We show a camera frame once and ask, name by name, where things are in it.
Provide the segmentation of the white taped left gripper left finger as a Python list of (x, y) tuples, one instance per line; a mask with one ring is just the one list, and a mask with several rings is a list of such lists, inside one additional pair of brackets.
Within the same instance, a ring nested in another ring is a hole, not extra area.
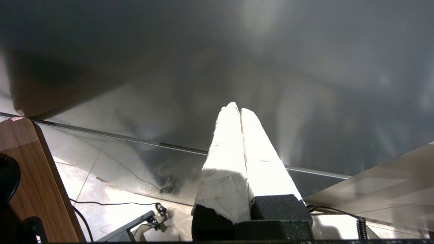
[(251, 219), (240, 111), (234, 102), (217, 116), (191, 214), (193, 241), (232, 240), (235, 225)]

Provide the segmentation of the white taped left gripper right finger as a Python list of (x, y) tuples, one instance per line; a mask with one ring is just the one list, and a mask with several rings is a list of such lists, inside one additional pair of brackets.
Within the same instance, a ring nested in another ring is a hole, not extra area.
[(241, 110), (251, 219), (236, 224), (238, 240), (312, 240), (313, 219), (259, 118)]

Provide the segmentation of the stainless steel refrigerator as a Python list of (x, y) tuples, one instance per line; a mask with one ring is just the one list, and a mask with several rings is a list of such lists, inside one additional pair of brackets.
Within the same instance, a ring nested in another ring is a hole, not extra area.
[(434, 0), (0, 0), (0, 119), (55, 159), (192, 204), (220, 109), (307, 197), (434, 140)]

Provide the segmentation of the beige cabinet door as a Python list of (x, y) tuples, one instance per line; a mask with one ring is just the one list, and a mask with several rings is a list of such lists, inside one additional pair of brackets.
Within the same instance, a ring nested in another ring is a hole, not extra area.
[(434, 232), (434, 141), (305, 201), (381, 223)]

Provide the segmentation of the brown wooden table board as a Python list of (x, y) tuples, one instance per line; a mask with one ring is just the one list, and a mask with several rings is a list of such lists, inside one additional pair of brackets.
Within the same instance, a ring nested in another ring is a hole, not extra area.
[(15, 159), (20, 183), (0, 210), (0, 244), (17, 244), (29, 217), (42, 222), (49, 243), (86, 242), (42, 130), (27, 118), (0, 122), (0, 154)]

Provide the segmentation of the black rounded object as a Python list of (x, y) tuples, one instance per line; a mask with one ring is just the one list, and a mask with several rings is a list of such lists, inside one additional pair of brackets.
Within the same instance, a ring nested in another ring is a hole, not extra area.
[(18, 162), (0, 153), (0, 208), (8, 205), (20, 184), (21, 171)]

